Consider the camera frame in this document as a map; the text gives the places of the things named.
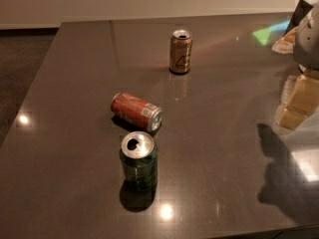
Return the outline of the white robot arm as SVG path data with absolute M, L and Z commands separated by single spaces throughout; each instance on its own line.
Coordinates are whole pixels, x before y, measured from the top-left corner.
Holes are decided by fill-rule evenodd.
M 310 70 L 319 70 L 319 2 L 299 23 L 293 52 L 298 64 Z

